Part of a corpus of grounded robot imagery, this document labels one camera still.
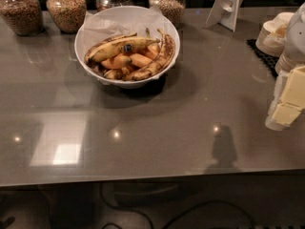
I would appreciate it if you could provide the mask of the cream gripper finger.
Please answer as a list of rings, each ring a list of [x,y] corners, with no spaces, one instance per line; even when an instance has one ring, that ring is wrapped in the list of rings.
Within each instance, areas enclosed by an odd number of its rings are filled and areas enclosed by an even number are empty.
[[[265,120],[265,126],[274,131],[283,131],[300,116],[301,109],[287,103],[273,102]]]

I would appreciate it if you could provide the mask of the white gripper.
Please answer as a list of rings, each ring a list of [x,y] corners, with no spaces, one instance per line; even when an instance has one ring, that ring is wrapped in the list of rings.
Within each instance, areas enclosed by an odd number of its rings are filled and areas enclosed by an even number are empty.
[[[286,29],[285,53],[298,62],[305,61],[305,3],[292,16]],[[305,66],[298,66],[284,76],[279,98],[282,106],[305,108]]]

